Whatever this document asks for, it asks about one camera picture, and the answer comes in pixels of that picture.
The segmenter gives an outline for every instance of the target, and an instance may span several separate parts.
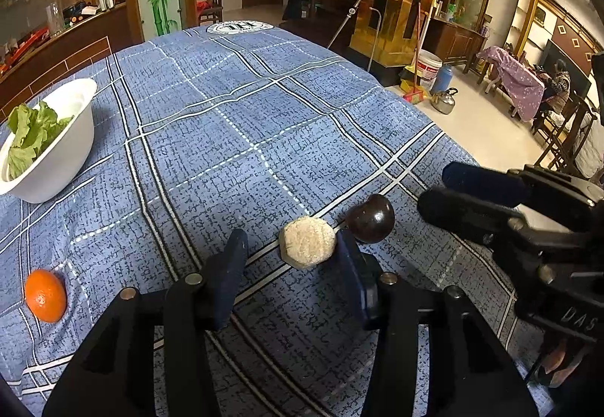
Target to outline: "white bowl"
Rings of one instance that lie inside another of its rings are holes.
[[[74,116],[62,133],[34,163],[14,180],[8,178],[8,149],[14,134],[0,149],[0,195],[11,193],[32,204],[55,197],[76,176],[94,140],[91,101],[97,83],[90,79],[70,81],[43,100],[59,119]]]

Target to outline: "white bucket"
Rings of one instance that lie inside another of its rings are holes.
[[[436,74],[442,65],[443,61],[440,57],[428,51],[419,51],[418,76],[422,78],[421,84],[426,90],[432,89]]]

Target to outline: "counter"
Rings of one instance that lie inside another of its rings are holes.
[[[125,3],[68,28],[0,78],[0,121],[53,83],[133,44]]]

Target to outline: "metal screw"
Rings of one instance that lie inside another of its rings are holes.
[[[203,277],[201,277],[201,274],[197,274],[197,272],[189,274],[185,277],[185,282],[189,284],[189,286],[200,284],[201,281],[203,281]]]
[[[556,272],[549,265],[539,265],[537,275],[545,284],[551,284],[556,278]]]
[[[379,276],[379,280],[384,284],[388,284],[388,286],[392,286],[392,284],[397,283],[397,281],[399,280],[399,276],[396,275],[394,272],[384,272],[382,275]]]
[[[520,231],[524,227],[524,221],[520,218],[510,218],[507,220],[507,225],[514,231]]]
[[[461,287],[457,287],[457,286],[447,286],[445,288],[445,292],[449,296],[451,296],[453,299],[459,299],[465,295],[465,293],[463,292],[463,289],[461,289]]]
[[[137,290],[134,287],[124,287],[124,289],[120,290],[120,298],[125,301],[128,299],[134,298],[137,295]]]

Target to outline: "logo on tablecloth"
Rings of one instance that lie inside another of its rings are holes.
[[[236,35],[260,32],[261,30],[268,30],[270,28],[274,27],[268,23],[255,22],[253,20],[238,20],[236,22],[222,22],[210,25],[207,32],[209,34]]]

